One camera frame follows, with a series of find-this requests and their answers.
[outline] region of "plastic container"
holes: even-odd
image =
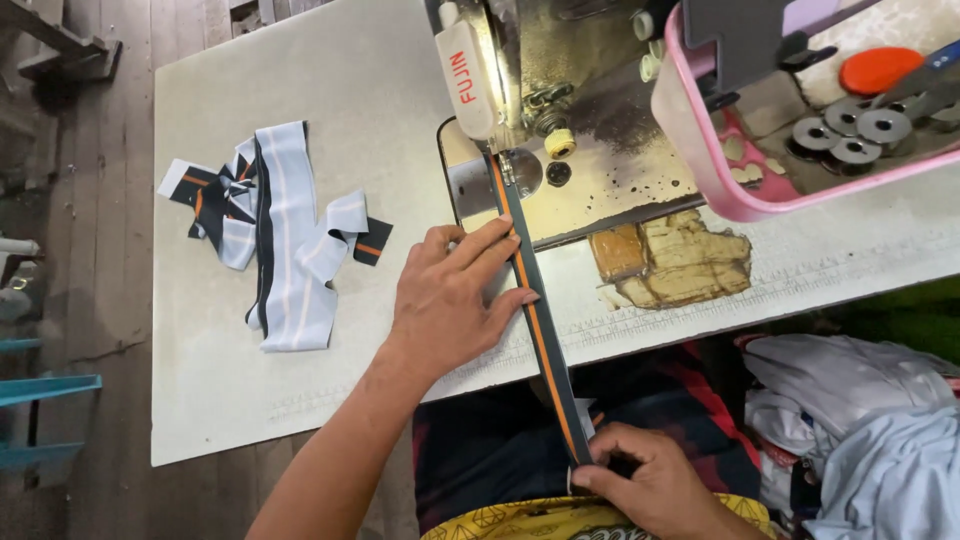
[[[663,132],[693,171],[697,188],[717,214],[733,221],[759,221],[960,161],[960,150],[954,150],[809,195],[788,188],[786,184],[789,182],[764,169],[759,189],[745,188],[733,179],[731,165],[721,147],[721,136],[731,136],[731,130],[738,130],[738,127],[728,126],[720,135],[715,132],[696,84],[697,77],[708,73],[715,65],[713,49],[704,47],[689,51],[683,46],[680,9],[679,6],[674,9],[667,19],[664,36],[667,53],[651,105]]]

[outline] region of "white table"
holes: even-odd
[[[318,203],[358,186],[395,225],[375,267],[348,260],[331,348],[264,355],[247,330],[256,272],[188,239],[187,207],[155,201],[152,461],[162,465],[321,426],[390,323],[409,247],[453,223],[436,145],[452,115],[420,0],[339,0],[156,73],[156,181],[173,158],[219,166],[254,129],[310,124]],[[960,272],[960,168],[767,222],[711,230],[753,243],[753,286],[699,305],[609,312],[585,241],[538,255],[570,365],[722,331]],[[512,286],[512,277],[505,286]],[[537,373],[517,318],[497,349],[441,380],[436,399]]]

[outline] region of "light blue cloth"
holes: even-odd
[[[960,409],[868,415],[827,460],[816,540],[960,538]]]

